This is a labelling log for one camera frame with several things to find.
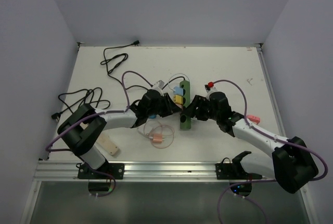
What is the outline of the cream power strip red sockets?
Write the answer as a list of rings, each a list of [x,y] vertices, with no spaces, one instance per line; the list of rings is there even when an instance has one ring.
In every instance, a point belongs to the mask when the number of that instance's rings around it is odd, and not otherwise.
[[[103,131],[92,130],[88,131],[89,140],[94,139],[94,146],[104,155],[112,158],[117,158],[120,155],[120,148],[111,140],[108,134]]]

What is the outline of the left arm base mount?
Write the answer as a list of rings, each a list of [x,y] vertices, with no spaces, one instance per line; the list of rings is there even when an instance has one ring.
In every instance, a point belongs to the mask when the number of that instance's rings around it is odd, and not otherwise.
[[[125,172],[124,163],[104,163],[94,171],[86,163],[78,163],[76,167],[79,170],[78,179],[110,179],[112,176],[116,180],[122,180]]]

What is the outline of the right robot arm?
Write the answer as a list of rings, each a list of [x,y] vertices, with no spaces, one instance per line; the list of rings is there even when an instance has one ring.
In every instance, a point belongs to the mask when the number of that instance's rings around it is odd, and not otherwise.
[[[208,97],[196,95],[183,113],[202,121],[214,120],[224,133],[246,141],[264,153],[244,151],[230,164],[218,164],[220,170],[228,170],[236,178],[250,174],[266,176],[276,180],[288,193],[296,193],[318,175],[318,167],[302,139],[273,136],[262,128],[255,131],[244,115],[231,109],[223,92],[213,92]]]

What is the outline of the pink charger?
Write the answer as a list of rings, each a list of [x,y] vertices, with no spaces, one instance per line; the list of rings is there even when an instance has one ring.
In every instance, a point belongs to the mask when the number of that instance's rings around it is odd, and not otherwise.
[[[261,118],[254,115],[247,115],[247,119],[255,123],[256,125],[258,125],[261,122]]]

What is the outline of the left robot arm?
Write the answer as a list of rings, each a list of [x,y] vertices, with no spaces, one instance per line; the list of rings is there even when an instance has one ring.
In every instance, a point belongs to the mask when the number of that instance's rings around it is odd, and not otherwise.
[[[150,89],[124,110],[99,110],[84,104],[60,125],[57,133],[69,150],[87,164],[90,173],[100,179],[108,172],[107,160],[95,146],[103,131],[137,128],[152,115],[164,118],[181,111],[167,93]]]

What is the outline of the white usb charger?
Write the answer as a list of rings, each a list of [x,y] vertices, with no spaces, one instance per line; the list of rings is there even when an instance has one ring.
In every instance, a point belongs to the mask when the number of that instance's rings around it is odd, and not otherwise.
[[[143,130],[141,130],[140,128],[137,128],[137,132],[142,135],[142,136],[146,136],[146,134],[144,133]]]

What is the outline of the yellow usb charger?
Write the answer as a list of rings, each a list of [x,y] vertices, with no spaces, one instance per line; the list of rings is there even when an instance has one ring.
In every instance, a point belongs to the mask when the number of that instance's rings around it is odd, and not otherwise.
[[[179,95],[174,95],[173,102],[178,105],[183,105],[183,97]]]

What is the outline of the salmon usb charger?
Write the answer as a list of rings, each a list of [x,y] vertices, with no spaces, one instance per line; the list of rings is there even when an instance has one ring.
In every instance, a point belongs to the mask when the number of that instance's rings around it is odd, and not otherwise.
[[[153,144],[161,144],[164,141],[164,137],[161,133],[154,133],[151,137]]]

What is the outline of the light blue usb charger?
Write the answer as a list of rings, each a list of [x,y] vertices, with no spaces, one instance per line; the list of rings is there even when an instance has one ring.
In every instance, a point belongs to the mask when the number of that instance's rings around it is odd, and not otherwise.
[[[173,94],[183,96],[184,95],[184,90],[182,88],[180,88],[179,86],[175,86],[173,88]]]

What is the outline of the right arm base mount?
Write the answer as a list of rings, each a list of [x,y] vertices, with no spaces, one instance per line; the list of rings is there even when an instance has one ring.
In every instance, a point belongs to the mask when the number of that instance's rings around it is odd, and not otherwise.
[[[215,164],[215,173],[218,180],[261,180],[262,175],[247,173],[241,166],[241,161],[250,155],[250,151],[244,151],[232,160],[225,157],[220,163]]]

